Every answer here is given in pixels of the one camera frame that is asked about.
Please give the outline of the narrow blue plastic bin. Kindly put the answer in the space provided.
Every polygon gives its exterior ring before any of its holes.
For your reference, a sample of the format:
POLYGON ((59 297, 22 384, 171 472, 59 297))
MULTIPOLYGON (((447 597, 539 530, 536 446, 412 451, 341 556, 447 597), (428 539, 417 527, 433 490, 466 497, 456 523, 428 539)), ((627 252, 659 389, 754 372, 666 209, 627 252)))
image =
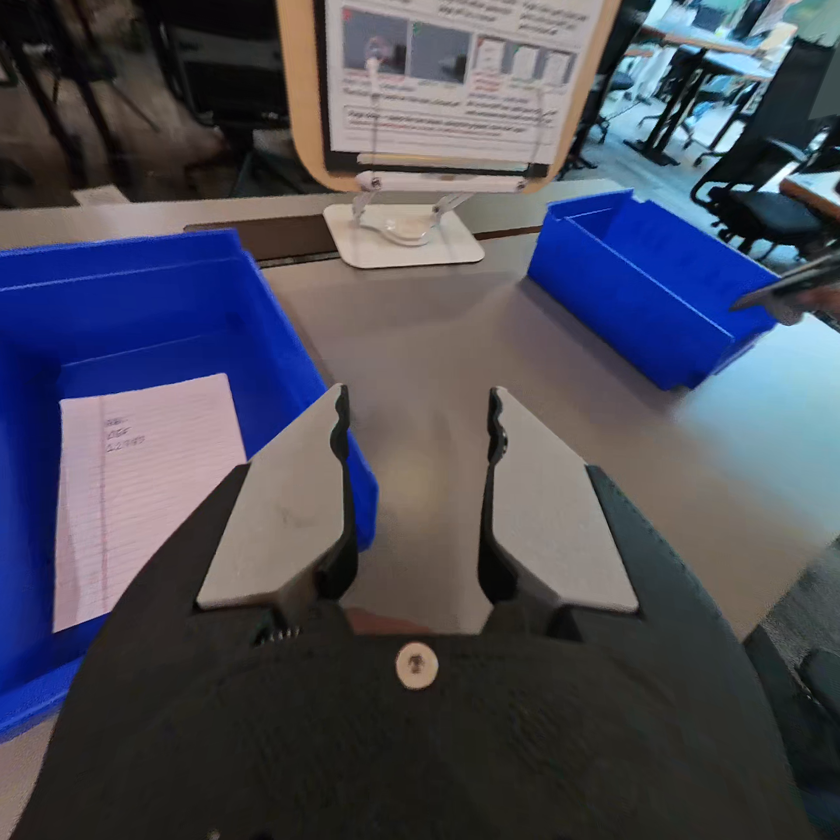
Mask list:
POLYGON ((777 326, 731 310, 771 272, 631 190, 549 203, 528 276, 662 391, 696 389, 777 326))

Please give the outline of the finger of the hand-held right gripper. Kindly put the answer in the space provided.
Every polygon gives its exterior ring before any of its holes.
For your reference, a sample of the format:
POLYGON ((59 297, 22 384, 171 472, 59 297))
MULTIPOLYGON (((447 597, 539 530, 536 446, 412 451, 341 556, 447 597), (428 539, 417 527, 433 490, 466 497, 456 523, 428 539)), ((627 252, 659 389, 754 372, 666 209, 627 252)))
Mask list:
POLYGON ((731 312, 762 308, 767 312, 834 312, 838 309, 839 254, 824 255, 751 291, 730 306, 731 312))

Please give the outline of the wooden office desk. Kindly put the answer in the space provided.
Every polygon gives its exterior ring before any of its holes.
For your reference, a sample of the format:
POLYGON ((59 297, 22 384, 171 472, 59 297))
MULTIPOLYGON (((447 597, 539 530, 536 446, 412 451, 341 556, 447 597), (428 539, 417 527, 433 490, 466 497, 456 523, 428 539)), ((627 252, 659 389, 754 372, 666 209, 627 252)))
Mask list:
POLYGON ((655 41, 658 46, 689 50, 682 73, 650 134, 645 139, 624 141, 625 146, 658 166, 678 165, 667 153, 669 142, 694 108, 701 88, 714 73, 762 84, 770 82, 777 71, 777 67, 763 65, 755 48, 696 27, 642 24, 639 36, 655 41))

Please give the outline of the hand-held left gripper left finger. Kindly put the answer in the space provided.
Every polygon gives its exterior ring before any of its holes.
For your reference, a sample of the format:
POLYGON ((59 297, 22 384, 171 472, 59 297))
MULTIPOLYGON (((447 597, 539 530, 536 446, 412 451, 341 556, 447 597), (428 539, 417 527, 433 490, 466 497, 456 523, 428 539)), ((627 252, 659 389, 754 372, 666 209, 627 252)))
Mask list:
POLYGON ((349 427, 349 390, 336 384, 248 462, 200 609, 307 611, 347 592, 359 564, 349 427))

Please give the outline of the wooden instruction board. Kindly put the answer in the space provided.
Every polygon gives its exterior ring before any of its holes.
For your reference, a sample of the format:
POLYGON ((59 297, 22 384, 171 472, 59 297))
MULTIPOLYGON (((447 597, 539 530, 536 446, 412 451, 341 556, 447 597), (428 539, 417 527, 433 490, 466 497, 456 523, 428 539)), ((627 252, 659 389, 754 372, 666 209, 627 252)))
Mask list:
POLYGON ((620 2, 276 2, 292 139, 336 193, 535 193, 620 2))

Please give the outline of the large blue plastic bin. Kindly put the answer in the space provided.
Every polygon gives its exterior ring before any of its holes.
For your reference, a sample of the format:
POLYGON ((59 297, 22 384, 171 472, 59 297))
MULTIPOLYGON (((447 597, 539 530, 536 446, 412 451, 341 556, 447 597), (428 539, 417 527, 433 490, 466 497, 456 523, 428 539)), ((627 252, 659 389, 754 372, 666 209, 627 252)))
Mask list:
POLYGON ((60 400, 226 374, 252 456, 327 391, 232 229, 2 251, 1 730, 65 699, 100 617, 53 630, 60 400))

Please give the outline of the person's right hand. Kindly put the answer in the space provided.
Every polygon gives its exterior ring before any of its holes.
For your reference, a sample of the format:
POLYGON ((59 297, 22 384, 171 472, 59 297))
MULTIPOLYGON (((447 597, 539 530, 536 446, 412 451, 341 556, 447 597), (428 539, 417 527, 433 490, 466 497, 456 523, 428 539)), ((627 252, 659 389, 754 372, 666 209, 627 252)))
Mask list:
POLYGON ((813 287, 783 295, 778 300, 780 322, 793 326, 811 314, 839 330, 839 286, 813 287))

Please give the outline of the black office chair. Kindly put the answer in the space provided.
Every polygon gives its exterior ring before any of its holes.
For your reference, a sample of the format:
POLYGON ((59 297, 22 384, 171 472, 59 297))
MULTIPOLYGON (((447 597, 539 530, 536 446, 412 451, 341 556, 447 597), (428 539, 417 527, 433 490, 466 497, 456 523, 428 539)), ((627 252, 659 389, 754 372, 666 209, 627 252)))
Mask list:
POLYGON ((720 241, 737 244, 746 256, 760 242, 770 250, 793 248, 802 258, 826 244, 827 222, 802 201, 764 187, 785 166, 808 162, 806 148, 826 123, 812 111, 837 52, 837 41, 827 46, 795 38, 733 146, 690 192, 712 216, 720 241))

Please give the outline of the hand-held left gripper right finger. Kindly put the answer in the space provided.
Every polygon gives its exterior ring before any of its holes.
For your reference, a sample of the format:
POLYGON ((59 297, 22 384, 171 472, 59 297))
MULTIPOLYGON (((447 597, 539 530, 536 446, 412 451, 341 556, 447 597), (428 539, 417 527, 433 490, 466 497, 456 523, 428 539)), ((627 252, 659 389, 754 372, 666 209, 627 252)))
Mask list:
POLYGON ((637 612, 585 460, 502 386, 490 390, 487 430, 478 580, 488 601, 637 612))

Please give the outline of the lined paper sheet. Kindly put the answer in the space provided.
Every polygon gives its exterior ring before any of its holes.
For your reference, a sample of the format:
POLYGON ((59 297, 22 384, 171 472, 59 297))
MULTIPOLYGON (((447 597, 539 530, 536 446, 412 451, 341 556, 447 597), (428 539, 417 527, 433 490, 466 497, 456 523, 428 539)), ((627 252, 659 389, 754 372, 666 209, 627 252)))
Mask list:
POLYGON ((224 373, 60 402, 52 631, 110 613, 207 495, 245 462, 224 373))

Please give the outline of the grey desk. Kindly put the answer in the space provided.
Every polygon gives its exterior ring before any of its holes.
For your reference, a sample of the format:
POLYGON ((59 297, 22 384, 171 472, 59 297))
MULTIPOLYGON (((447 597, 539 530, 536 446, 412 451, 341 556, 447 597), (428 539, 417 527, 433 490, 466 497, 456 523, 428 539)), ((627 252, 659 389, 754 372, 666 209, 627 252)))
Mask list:
POLYGON ((12 838, 814 837, 728 619, 838 531, 838 335, 776 326, 662 391, 536 244, 262 274, 349 390, 358 571, 307 611, 197 606, 245 455, 102 622, 12 838), (637 612, 485 597, 496 386, 588 464, 637 612))

